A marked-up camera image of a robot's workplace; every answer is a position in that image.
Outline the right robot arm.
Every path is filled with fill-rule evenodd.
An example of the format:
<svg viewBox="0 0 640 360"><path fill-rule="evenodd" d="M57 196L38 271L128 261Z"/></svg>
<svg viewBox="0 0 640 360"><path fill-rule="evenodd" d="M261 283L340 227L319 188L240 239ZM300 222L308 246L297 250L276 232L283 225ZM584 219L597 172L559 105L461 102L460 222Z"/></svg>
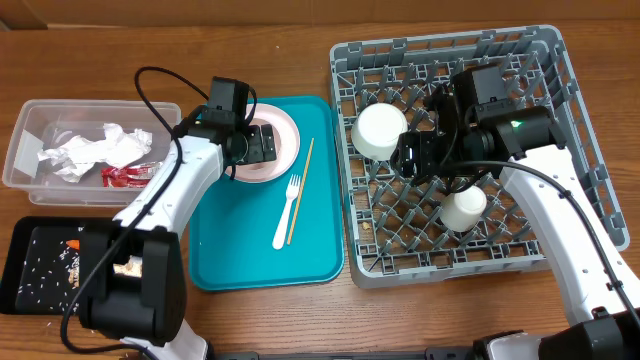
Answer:
<svg viewBox="0 0 640 360"><path fill-rule="evenodd" d="M638 358L639 279L589 202L552 111L519 107L495 65L454 75L424 106L435 112L435 127L400 135L394 170L413 185L433 177L499 178L543 249L569 323L553 335L518 330L481 338L468 358Z"/></svg>

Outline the orange carrot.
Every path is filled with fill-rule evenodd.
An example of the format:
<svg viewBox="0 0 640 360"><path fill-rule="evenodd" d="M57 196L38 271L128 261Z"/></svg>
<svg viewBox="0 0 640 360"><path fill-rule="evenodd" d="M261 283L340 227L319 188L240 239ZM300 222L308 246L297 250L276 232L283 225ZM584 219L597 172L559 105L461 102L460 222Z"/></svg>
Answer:
<svg viewBox="0 0 640 360"><path fill-rule="evenodd" d="M78 240L69 240L66 242L67 246L75 250L80 249L80 242Z"/></svg>

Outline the cream bowl with nuts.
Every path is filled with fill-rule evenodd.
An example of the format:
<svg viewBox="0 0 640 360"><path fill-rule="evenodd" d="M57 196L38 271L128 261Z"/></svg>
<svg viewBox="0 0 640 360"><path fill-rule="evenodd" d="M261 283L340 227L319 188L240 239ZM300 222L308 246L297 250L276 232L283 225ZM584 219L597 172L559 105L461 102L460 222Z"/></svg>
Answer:
<svg viewBox="0 0 640 360"><path fill-rule="evenodd" d="M376 103L366 107L351 130L355 149L375 161L388 161L398 138L408 130L405 115L395 106Z"/></svg>

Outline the white napkin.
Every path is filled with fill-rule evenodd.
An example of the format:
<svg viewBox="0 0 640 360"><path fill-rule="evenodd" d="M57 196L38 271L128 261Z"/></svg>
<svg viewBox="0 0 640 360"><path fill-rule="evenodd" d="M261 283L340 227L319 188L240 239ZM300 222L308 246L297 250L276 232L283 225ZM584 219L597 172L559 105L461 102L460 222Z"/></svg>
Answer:
<svg viewBox="0 0 640 360"><path fill-rule="evenodd" d="M52 166L60 165L61 168L54 174L66 182L78 183L99 160L100 145L100 141L90 141L76 135L57 148L40 150L37 158L39 161L49 160Z"/></svg>
<svg viewBox="0 0 640 360"><path fill-rule="evenodd" d="M151 151L153 135L142 129L126 133L115 123L103 125L105 139L98 145L101 162L116 168L123 168L141 159Z"/></svg>

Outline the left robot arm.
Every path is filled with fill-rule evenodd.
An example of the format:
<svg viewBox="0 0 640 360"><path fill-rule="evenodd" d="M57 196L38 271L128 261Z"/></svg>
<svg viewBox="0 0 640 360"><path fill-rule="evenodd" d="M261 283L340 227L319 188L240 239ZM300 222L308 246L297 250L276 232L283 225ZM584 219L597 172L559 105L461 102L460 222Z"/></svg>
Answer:
<svg viewBox="0 0 640 360"><path fill-rule="evenodd" d="M171 145L160 169L111 221L80 233L79 290L66 310L60 338L83 353L68 335L69 320L112 339L91 353L131 349L148 359L212 359L211 343L185 319L186 280L180 239L208 188L225 171L276 158L273 131L255 125L255 90L215 77L211 90L186 118L166 128Z"/></svg>

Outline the white paper cup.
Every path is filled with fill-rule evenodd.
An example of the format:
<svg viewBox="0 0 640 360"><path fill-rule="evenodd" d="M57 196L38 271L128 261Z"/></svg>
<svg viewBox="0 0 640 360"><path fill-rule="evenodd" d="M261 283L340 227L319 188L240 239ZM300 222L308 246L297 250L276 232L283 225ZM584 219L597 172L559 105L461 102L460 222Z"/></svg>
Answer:
<svg viewBox="0 0 640 360"><path fill-rule="evenodd" d="M463 192L452 193L444 198L440 220L452 231L466 232L477 224L486 206L485 193L479 187L471 186Z"/></svg>

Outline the white round plate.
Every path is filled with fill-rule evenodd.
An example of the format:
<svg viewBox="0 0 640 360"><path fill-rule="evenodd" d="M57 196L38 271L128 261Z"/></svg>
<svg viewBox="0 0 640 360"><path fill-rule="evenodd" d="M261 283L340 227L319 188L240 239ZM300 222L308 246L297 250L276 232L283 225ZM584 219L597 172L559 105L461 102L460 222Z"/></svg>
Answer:
<svg viewBox="0 0 640 360"><path fill-rule="evenodd" d="M293 118L284 110L259 103L252 125L271 125L274 133L276 160L242 165L235 179L245 183L264 183L283 175L294 164L300 149L300 134Z"/></svg>

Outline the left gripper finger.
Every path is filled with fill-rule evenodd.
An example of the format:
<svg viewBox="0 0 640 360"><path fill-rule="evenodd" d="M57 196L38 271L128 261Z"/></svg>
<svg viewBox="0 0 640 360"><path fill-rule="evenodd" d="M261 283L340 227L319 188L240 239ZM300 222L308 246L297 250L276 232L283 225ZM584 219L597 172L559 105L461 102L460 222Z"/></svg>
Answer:
<svg viewBox="0 0 640 360"><path fill-rule="evenodd" d="M269 124L265 124L261 125L260 129L262 138L263 161L275 161L277 159L277 150L275 145L273 127Z"/></svg>
<svg viewBox="0 0 640 360"><path fill-rule="evenodd" d="M248 127L247 135L247 163L256 164L264 161L261 128L258 125Z"/></svg>

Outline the red snack wrapper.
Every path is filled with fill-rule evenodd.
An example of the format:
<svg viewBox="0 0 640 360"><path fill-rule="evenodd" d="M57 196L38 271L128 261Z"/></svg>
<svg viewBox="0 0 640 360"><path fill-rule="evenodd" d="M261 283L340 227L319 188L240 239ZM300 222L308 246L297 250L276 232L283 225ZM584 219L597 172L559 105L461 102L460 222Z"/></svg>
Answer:
<svg viewBox="0 0 640 360"><path fill-rule="evenodd" d="M161 166L161 162L148 162L123 168L104 168L101 170L103 186L108 188L144 188Z"/></svg>

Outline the nuts and rice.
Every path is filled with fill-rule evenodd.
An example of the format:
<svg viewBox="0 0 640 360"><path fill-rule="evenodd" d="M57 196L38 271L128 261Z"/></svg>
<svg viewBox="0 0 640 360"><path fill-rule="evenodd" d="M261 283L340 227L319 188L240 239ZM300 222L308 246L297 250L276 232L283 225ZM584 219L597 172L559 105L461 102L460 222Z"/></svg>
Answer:
<svg viewBox="0 0 640 360"><path fill-rule="evenodd" d="M15 308L21 314L63 314L80 286L79 250L83 226L37 226L31 233Z"/></svg>

